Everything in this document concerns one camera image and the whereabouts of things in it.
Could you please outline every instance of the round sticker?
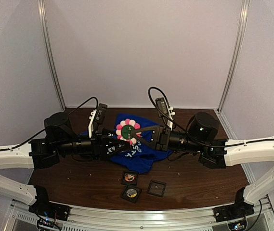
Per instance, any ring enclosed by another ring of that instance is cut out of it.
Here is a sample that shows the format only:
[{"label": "round sticker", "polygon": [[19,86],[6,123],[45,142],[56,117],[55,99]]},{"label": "round sticker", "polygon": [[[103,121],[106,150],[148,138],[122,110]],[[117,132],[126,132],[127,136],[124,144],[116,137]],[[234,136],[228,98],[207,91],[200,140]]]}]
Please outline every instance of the round sticker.
[{"label": "round sticker", "polygon": [[128,189],[126,191],[126,195],[130,198],[134,198],[137,195],[137,191],[135,189]]},{"label": "round sticker", "polygon": [[135,179],[135,175],[131,173],[125,173],[125,181],[132,182]]}]

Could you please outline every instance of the green flower center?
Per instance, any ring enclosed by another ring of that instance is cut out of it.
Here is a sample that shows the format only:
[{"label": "green flower center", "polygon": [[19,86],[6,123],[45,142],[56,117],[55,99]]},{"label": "green flower center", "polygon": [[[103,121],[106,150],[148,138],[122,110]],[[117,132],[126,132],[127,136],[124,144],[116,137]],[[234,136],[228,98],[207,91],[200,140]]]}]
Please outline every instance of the green flower center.
[{"label": "green flower center", "polygon": [[132,136],[130,134],[132,130],[135,130],[135,128],[132,125],[125,125],[124,127],[122,127],[122,130],[121,130],[122,137],[126,140],[132,139]]}]

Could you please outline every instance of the black cable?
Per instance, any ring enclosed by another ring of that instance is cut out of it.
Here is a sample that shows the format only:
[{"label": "black cable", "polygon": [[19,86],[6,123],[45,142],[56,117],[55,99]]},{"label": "black cable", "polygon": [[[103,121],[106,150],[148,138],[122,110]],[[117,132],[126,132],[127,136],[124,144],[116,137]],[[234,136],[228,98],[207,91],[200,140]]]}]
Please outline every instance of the black cable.
[{"label": "black cable", "polygon": [[156,108],[156,110],[158,112],[160,112],[162,114],[163,117],[165,117],[167,120],[173,122],[176,126],[178,126],[182,131],[185,132],[185,134],[195,143],[198,143],[200,145],[203,145],[203,146],[206,146],[206,147],[210,147],[210,148],[228,148],[228,147],[236,147],[236,146],[241,146],[241,145],[244,145],[244,144],[249,144],[249,143],[257,143],[257,142],[264,142],[264,141],[274,141],[274,139],[261,139],[261,140],[254,140],[254,141],[247,141],[246,143],[242,142],[242,143],[235,143],[235,144],[229,144],[229,145],[220,145],[220,146],[217,146],[217,145],[210,145],[210,144],[207,144],[207,143],[204,143],[202,141],[199,141],[197,140],[196,138],[194,138],[193,136],[190,135],[190,133],[184,129],[181,125],[179,125],[178,123],[176,123],[174,120],[170,119],[168,116],[166,116],[165,114],[163,114],[163,112],[156,106],[152,96],[151,96],[151,90],[152,89],[155,89],[157,90],[158,88],[156,87],[150,87],[148,89],[148,97],[152,103],[152,105]]},{"label": "black cable", "polygon": [[[98,99],[93,96],[93,97],[90,97],[88,98],[86,101],[84,101],[82,104],[80,104],[76,109],[74,109],[73,111],[71,111],[68,115],[71,115],[73,114],[74,112],[76,112],[80,107],[82,107],[84,104],[86,104],[88,101],[92,100],[92,99],[95,99],[96,100],[96,109],[98,108]],[[39,134],[41,134],[42,132],[44,132],[45,129],[43,130],[40,130],[38,133],[36,133],[35,135],[33,135],[32,137],[30,137],[29,139],[27,139],[26,141],[23,141],[21,144],[18,144],[12,148],[3,148],[3,149],[0,149],[0,152],[4,152],[4,151],[9,151],[9,150],[14,150],[16,148],[19,148],[21,147],[22,145],[26,144],[27,142],[31,141],[31,139],[35,138],[36,136],[38,136]]]},{"label": "black cable", "polygon": [[73,111],[71,111],[70,113],[68,113],[68,115],[73,114],[75,111],[77,111],[80,107],[82,107],[83,105],[85,105],[88,101],[95,99],[96,100],[96,109],[98,108],[98,99],[95,96],[92,96],[90,98],[88,98],[86,101],[84,101],[82,104],[80,104],[78,107],[76,107]]},{"label": "black cable", "polygon": [[259,203],[260,203],[260,212],[259,212],[259,215],[257,216],[257,219],[254,221],[254,223],[252,224],[252,226],[249,227],[249,229],[245,230],[245,231],[249,231],[253,228],[253,226],[257,223],[257,221],[259,220],[260,216],[261,216],[261,213],[262,213],[262,202],[261,200],[259,200]]},{"label": "black cable", "polygon": [[[165,95],[165,93],[161,90],[161,89],[159,89],[159,88],[157,88],[157,87],[151,87],[152,89],[155,89],[155,90],[157,90],[157,91],[159,91],[161,94],[162,94],[162,96],[165,98],[165,101],[166,101],[166,103],[167,103],[167,106],[168,106],[168,108],[170,108],[170,104],[169,104],[169,101],[168,101],[168,99],[167,99],[167,96]],[[166,120],[165,120],[165,118],[161,118],[162,119],[162,121],[164,122],[164,125],[165,126],[167,126],[167,122],[166,122]],[[172,129],[176,129],[176,124],[175,123],[173,123],[173,125],[172,125]]]},{"label": "black cable", "polygon": [[3,149],[0,149],[0,152],[9,151],[9,150],[13,150],[13,149],[16,149],[16,148],[21,147],[22,145],[26,144],[27,142],[29,142],[29,141],[30,141],[31,139],[33,139],[34,137],[36,137],[36,136],[38,136],[39,134],[41,134],[44,130],[45,130],[45,129],[40,130],[38,133],[36,133],[35,135],[33,135],[32,137],[30,137],[30,138],[27,139],[26,141],[23,141],[23,142],[22,142],[21,144],[19,144],[19,145],[16,145],[16,146],[14,146],[14,147],[12,147],[12,148],[3,148]]},{"label": "black cable", "polygon": [[172,162],[172,161],[176,161],[176,160],[178,160],[178,159],[181,159],[183,156],[185,156],[185,155],[188,155],[188,154],[190,154],[190,153],[182,153],[182,154],[180,154],[179,156],[177,156],[177,157],[175,157],[174,159],[171,159],[170,160],[170,156],[172,155],[173,153],[171,153],[170,155],[168,155],[168,157],[167,157],[167,160],[169,160],[170,162]]}]

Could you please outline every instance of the blue t-shirt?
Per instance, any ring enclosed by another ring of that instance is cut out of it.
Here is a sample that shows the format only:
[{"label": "blue t-shirt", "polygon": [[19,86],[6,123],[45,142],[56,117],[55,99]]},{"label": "blue t-shirt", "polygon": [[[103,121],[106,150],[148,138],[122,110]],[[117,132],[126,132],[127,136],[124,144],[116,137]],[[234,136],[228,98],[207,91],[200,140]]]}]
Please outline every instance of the blue t-shirt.
[{"label": "blue t-shirt", "polygon": [[[135,138],[130,137],[129,131],[131,129],[139,129],[155,125],[159,124],[136,115],[118,114],[115,124],[117,138],[129,141],[132,145],[132,150],[129,152],[122,152],[112,157],[111,161],[120,165],[124,165],[131,171],[137,171],[142,174],[151,170],[154,161],[167,158],[172,151],[156,151],[136,140]],[[142,132],[140,135],[145,140],[150,141],[152,132]]]}]

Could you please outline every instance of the flower plush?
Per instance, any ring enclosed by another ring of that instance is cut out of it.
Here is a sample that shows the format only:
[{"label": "flower plush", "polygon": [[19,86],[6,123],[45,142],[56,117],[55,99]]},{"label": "flower plush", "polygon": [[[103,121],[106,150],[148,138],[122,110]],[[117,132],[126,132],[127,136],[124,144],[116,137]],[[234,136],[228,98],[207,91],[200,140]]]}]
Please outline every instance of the flower plush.
[{"label": "flower plush", "polygon": [[131,136],[130,132],[135,129],[139,129],[140,124],[136,123],[133,119],[125,119],[117,125],[117,138],[120,140],[128,141],[130,145],[133,145],[137,140]]}]

